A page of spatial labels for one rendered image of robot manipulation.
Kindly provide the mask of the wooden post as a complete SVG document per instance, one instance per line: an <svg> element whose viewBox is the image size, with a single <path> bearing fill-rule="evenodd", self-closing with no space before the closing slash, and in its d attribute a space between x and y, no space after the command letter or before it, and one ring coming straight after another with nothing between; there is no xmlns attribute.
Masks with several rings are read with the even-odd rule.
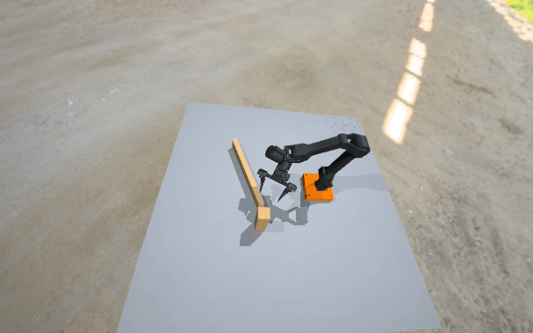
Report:
<svg viewBox="0 0 533 333"><path fill-rule="evenodd" d="M264 232L270 221L270 208L258 207L255 215L255 232Z"/></svg>

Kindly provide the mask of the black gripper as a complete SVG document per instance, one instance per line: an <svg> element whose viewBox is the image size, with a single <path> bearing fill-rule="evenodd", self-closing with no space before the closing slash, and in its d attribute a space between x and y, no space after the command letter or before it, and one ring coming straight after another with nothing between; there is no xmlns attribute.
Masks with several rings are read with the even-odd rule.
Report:
<svg viewBox="0 0 533 333"><path fill-rule="evenodd" d="M288 167L286 167L286 166L282 166L282 165L280 165L280 164L277 165L276 169L277 169L277 168L282 169L282 170L284 170L284 171L285 171L285 170L288 170L288 171L289 171L289 168L288 168ZM275 170L276 170L276 169L275 169ZM259 193L261 192L261 190L262 190L262 188L263 188L263 184L264 184L264 181L265 181L265 177L268 177L268 178L272 179L273 181L276 181L276 182L278 182L278 183L280 183L280 184L286 186L286 188L285 188L285 190L283 191L282 195L281 195L280 198L278 199L278 202L279 202L279 201L280 201L280 200L281 200L281 199L282 199L287 193L289 193L289 192L292 193L292 191L295 192L296 189L297 189L297 186L294 185L294 184L292 184L292 183L290 183L290 182L289 182L289 183L287 183L287 182L285 182L285 181L279 182L279 181L277 181L277 180L271 178L272 175L271 175L271 174L268 174L268 172L265 171L265 170L263 170L263 169L259 169L258 172L257 172L257 174L259 174L259 177L261 178L261 185L260 185L260 191L259 191Z"/></svg>

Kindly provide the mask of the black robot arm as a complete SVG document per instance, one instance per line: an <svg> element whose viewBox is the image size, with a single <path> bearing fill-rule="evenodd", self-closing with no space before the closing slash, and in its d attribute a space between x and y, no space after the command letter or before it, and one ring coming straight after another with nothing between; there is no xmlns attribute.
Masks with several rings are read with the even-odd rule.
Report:
<svg viewBox="0 0 533 333"><path fill-rule="evenodd" d="M347 139L351 139L348 143ZM308 160L310 157L333 151L336 149L345 149L343 154L339 156L329 166L322 166L318 169L319 179L315 181L317 191L327 191L328 188L333 187L333 180L341 169L355 158L362 158L367 155L371 149L365 135L357 133L340 133L336 137L324 139L312 144L292 144L285 145L284 150L278 146L270 145L265 153L266 158L271 159L278 164L290 168L292 163L301 163ZM289 153L291 150L291 154ZM282 182L288 181L290 174L288 170L277 168L271 178Z"/></svg>

